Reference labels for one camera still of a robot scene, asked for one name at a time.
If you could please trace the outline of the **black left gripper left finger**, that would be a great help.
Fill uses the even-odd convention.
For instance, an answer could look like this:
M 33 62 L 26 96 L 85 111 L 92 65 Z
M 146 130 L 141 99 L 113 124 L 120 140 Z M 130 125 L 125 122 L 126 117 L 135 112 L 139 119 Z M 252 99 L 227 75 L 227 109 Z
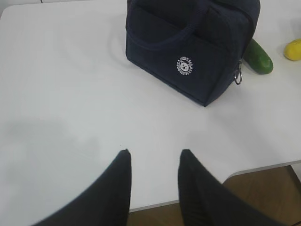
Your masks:
M 122 150 L 76 199 L 39 226 L 125 226 L 131 198 L 131 154 Z

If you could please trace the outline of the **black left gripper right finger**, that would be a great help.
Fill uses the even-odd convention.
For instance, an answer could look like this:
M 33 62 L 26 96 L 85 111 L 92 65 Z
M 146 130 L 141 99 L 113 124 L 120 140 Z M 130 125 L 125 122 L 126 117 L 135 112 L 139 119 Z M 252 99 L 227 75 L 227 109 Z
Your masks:
M 179 203 L 186 226 L 279 226 L 225 188 L 188 149 L 178 169 Z

